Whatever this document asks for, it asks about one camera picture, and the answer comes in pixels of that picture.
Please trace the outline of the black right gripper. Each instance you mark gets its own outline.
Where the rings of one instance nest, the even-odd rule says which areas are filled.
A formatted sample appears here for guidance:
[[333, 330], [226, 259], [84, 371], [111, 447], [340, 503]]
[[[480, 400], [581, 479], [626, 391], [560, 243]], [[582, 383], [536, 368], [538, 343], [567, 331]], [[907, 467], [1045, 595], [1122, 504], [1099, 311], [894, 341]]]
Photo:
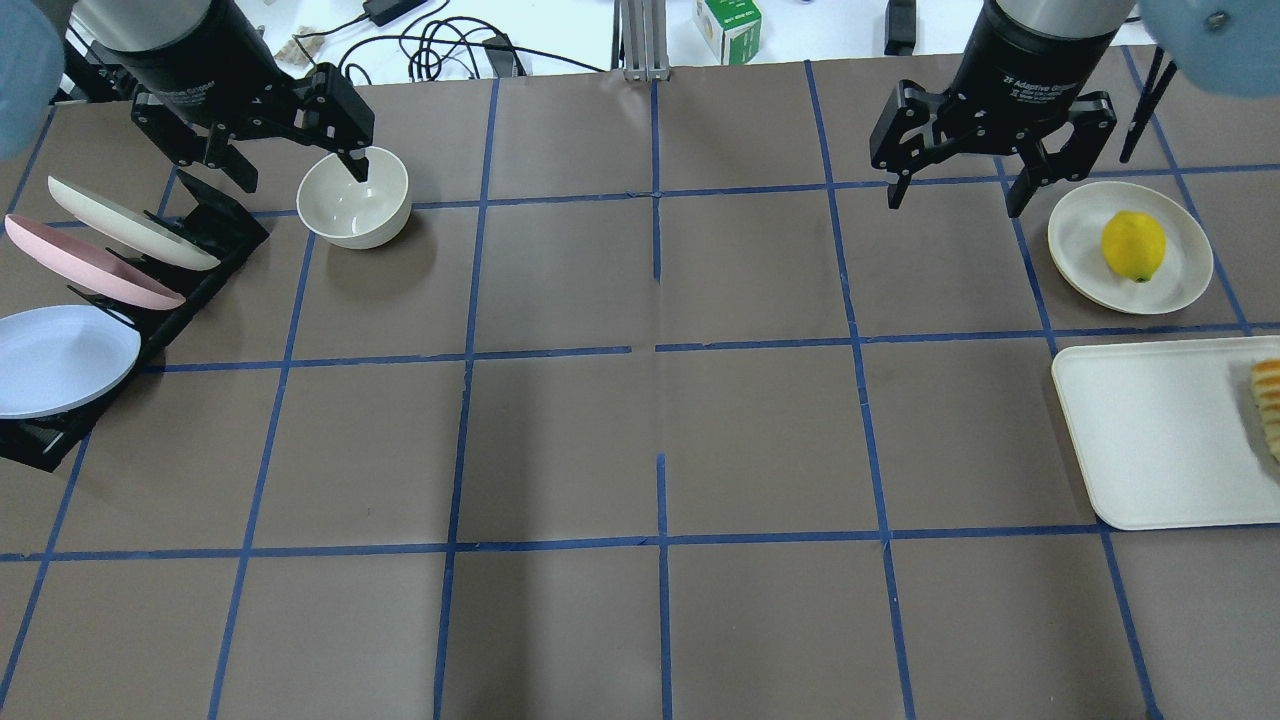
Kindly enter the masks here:
[[[986, 1], [950, 86], [900, 82], [870, 132], [870, 165], [901, 206], [913, 177], [938, 156], [1016, 154], [1006, 192], [1019, 218], [1036, 192], [1092, 172], [1117, 122], [1107, 92], [1083, 94], [1133, 1]], [[1060, 150], [1044, 137], [1070, 124]]]

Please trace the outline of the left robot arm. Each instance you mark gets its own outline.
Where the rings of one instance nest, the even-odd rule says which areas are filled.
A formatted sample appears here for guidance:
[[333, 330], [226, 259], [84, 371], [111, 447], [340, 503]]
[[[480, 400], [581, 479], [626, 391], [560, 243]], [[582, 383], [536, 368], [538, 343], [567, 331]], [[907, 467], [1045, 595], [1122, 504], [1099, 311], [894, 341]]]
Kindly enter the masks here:
[[285, 138], [369, 178], [371, 108], [329, 63], [301, 78], [285, 73], [233, 1], [5, 1], [4, 158], [35, 140], [60, 87], [70, 20], [136, 79], [133, 122], [172, 163], [221, 170], [252, 193], [259, 173], [237, 143]]

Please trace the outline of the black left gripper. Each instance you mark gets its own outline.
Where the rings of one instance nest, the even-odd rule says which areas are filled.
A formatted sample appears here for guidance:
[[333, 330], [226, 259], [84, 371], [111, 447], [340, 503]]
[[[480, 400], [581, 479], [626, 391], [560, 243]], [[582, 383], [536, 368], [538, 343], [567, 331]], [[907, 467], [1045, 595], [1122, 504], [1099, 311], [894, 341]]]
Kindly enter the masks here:
[[259, 172], [234, 141], [288, 138], [369, 181], [372, 109], [330, 63], [298, 81], [297, 99], [236, 3], [77, 1], [72, 15], [136, 79], [132, 120], [175, 164], [221, 170], [255, 193]]

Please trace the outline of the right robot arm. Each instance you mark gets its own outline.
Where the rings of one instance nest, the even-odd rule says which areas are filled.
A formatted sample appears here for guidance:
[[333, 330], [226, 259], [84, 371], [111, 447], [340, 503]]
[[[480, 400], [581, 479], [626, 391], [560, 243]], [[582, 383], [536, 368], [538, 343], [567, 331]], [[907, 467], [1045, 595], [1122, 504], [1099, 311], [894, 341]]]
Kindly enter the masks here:
[[1144, 87], [1128, 146], [1178, 73], [1210, 94], [1277, 92], [1275, 1], [987, 1], [950, 86], [899, 82], [870, 132], [870, 164], [891, 177], [888, 205], [901, 205], [918, 172], [959, 154], [1021, 159], [1006, 195], [1012, 218], [1038, 188], [1088, 177], [1117, 115], [1106, 92], [1084, 85], [1133, 12], [1169, 64]]

